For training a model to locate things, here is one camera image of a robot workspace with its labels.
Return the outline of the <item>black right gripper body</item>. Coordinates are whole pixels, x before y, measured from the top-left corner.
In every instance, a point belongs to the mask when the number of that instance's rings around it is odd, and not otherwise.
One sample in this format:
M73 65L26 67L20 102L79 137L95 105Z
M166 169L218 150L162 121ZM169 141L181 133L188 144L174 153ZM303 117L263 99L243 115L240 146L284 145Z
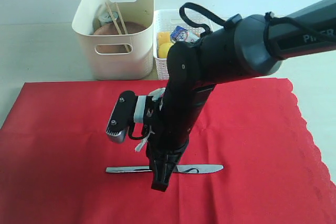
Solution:
M151 130L146 155L183 152L190 131L214 88L214 84L184 86L168 82L165 88L152 91L143 120Z

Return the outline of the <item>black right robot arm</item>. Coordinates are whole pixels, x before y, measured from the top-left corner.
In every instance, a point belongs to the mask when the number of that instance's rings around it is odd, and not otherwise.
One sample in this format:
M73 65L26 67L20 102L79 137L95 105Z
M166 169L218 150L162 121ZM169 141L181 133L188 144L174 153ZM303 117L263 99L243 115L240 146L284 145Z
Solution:
M185 152L190 132L210 93L220 83L268 76L292 57L335 50L335 0L322 0L285 17L272 12L227 20L208 9L185 3L179 15L189 26L186 10L196 11L220 26L196 42L176 42L167 56L169 80L152 92L146 156L153 170L152 189L165 191Z

